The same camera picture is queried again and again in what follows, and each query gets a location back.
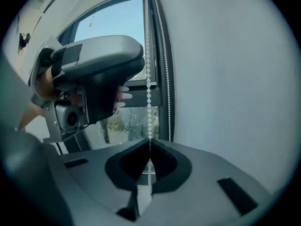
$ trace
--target person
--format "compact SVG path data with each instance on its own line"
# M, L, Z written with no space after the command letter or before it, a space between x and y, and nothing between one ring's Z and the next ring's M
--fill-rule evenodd
M52 79L53 79L52 68L53 66L50 66L43 74L41 74L37 78L36 88L39 94L43 96L45 99L56 100L60 97L60 92L54 90L54 88L52 87ZM117 104L118 101L122 98L125 98L125 96L123 96L123 93L121 91L127 91L127 88L119 87L116 96L116 103L114 106L115 108L118 105ZM75 90L70 94L68 100L70 100L73 105L77 104L78 97ZM45 117L43 108L34 104L33 102L30 102L21 118L18 129L19 130L24 129L33 119L35 119L38 116Z

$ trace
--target window frame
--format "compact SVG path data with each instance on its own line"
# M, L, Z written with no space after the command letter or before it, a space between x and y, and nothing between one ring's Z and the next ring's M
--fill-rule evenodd
M59 42L62 45L69 44L74 42L75 35L79 26L79 23L85 18L91 16L92 14L110 7L115 4L119 4L125 1L130 0L109 0L99 4L85 14L79 16L67 29L65 29L58 37ZM158 106L159 109L159 138L168 140L169 131L168 131L168 107L167 107L167 87L166 87L166 69L164 65L164 51L161 35L161 27L159 24L158 13L160 13L161 20L163 22L164 33L167 33L165 36L166 50L168 59L168 69L169 69L169 83L170 83L170 96L171 96L171 141L174 138L174 75L172 68L172 57L171 57L171 46L167 31L167 24L164 18L163 10L161 4L158 4L159 11L157 11L157 6L154 0L149 0L149 31L150 31L150 53L151 53L151 63L150 63L150 80L151 80L151 106ZM143 0L143 23L145 21L145 0ZM146 101L146 79L144 80L135 80L127 81L124 86L129 87L129 93L133 95L132 99L124 101L126 103L125 107L145 107L147 106ZM87 143L88 139L81 140L85 141L84 148L82 147L82 142L79 142L77 139L86 138L84 131L79 132L73 138L69 139L65 143L66 149L70 152L91 150L91 146Z

